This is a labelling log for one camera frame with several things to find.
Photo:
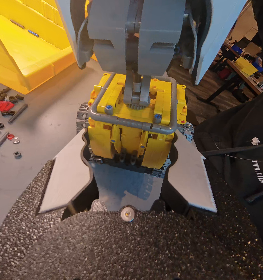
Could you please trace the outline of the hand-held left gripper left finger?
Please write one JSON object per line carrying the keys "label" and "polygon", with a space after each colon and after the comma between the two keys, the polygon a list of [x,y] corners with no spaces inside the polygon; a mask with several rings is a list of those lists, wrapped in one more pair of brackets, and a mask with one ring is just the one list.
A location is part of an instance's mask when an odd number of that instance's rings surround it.
{"label": "hand-held left gripper left finger", "polygon": [[83,128],[53,158],[45,192],[39,203],[39,214],[66,207],[70,214],[78,213],[74,200],[93,179],[93,172],[83,151],[88,145],[87,129]]}

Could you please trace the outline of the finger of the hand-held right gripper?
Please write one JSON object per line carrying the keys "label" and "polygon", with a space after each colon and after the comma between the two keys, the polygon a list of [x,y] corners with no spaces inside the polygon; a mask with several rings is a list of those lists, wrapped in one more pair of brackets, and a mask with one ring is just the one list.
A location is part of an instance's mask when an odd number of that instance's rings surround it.
{"label": "finger of the hand-held right gripper", "polygon": [[193,84],[198,85],[236,22],[245,0],[204,1],[198,31],[197,57],[193,68]]}
{"label": "finger of the hand-held right gripper", "polygon": [[77,36],[85,20],[85,0],[56,0],[55,3],[77,65],[84,69],[86,62],[80,62],[78,59]]}

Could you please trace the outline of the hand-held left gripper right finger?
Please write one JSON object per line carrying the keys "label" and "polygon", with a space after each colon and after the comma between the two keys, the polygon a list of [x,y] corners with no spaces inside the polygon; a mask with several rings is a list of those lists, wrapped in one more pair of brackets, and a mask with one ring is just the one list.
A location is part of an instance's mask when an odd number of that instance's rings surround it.
{"label": "hand-held left gripper right finger", "polygon": [[161,187],[161,199],[168,210],[187,214],[190,209],[217,213],[211,189],[205,157],[198,151],[194,141],[176,130],[172,141],[167,167]]}

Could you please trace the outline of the grey toy robot head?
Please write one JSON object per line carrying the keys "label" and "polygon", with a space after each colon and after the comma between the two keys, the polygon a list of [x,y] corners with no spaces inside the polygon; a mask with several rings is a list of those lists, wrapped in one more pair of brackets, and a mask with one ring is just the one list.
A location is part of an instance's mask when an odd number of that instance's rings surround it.
{"label": "grey toy robot head", "polygon": [[89,1],[77,36],[78,59],[95,54],[104,71],[126,75],[124,103],[149,105],[151,76],[174,57],[193,73],[202,1]]}

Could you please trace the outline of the yellow tracked toy robot body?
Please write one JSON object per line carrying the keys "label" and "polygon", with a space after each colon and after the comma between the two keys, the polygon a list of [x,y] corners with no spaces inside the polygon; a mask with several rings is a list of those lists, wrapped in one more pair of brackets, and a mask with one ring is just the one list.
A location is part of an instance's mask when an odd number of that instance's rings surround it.
{"label": "yellow tracked toy robot body", "polygon": [[188,121],[186,85],[171,77],[151,78],[149,105],[136,109],[124,103],[126,75],[104,73],[88,102],[77,111],[76,131],[86,128],[89,160],[163,178],[171,164],[175,132],[162,129],[177,120],[176,132],[190,143],[194,125]]}

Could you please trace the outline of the wooden side table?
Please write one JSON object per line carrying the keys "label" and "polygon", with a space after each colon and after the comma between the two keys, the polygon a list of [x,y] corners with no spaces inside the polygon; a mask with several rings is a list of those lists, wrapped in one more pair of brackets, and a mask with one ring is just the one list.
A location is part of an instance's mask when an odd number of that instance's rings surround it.
{"label": "wooden side table", "polygon": [[232,95],[239,102],[246,102],[248,97],[243,94],[241,85],[246,86],[254,97],[263,92],[260,85],[263,68],[258,64],[259,57],[253,57],[249,49],[253,43],[246,38],[241,39],[233,45],[224,42],[221,46],[221,55],[216,64],[211,68],[213,72],[218,73],[220,78],[224,79],[224,84],[212,95],[204,99],[197,96],[201,102],[210,104],[219,110],[212,100],[220,95],[224,90],[232,90]]}

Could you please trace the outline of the yellow plastic bin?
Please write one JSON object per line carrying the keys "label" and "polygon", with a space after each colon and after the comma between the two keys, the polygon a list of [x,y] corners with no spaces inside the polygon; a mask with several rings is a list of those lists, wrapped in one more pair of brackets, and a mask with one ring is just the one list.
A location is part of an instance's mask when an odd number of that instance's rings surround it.
{"label": "yellow plastic bin", "polygon": [[0,83],[28,94],[76,62],[51,0],[0,0]]}

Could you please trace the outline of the scattered small building pieces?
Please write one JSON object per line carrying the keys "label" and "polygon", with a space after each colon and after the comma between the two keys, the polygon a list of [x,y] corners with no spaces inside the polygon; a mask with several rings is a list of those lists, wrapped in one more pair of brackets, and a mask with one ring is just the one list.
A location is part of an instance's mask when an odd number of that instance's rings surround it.
{"label": "scattered small building pieces", "polygon": [[[6,140],[13,144],[19,144],[20,139],[14,134],[7,131],[9,125],[13,124],[28,108],[28,104],[24,102],[22,95],[8,96],[10,88],[5,88],[0,91],[0,147]],[[23,101],[23,104],[14,110],[18,101]]]}

